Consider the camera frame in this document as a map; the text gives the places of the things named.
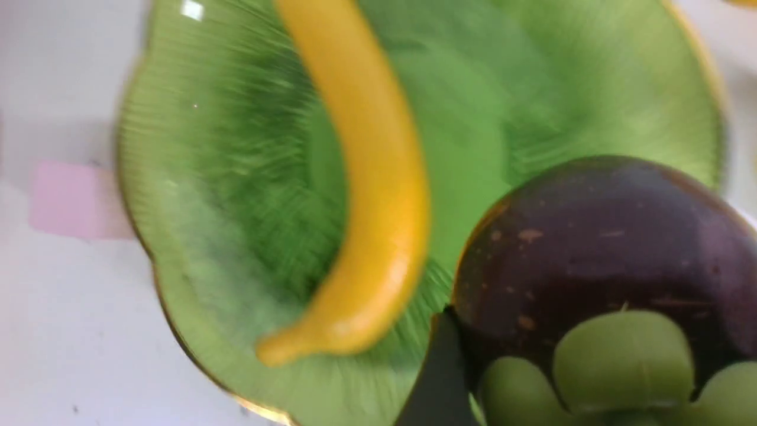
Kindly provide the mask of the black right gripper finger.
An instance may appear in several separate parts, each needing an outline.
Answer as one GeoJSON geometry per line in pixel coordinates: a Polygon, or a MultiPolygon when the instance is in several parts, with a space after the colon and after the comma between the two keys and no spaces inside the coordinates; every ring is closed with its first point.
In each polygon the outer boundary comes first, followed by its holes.
{"type": "Polygon", "coordinates": [[[423,364],[394,424],[480,424],[471,407],[460,329],[452,308],[433,317],[423,364]]]}

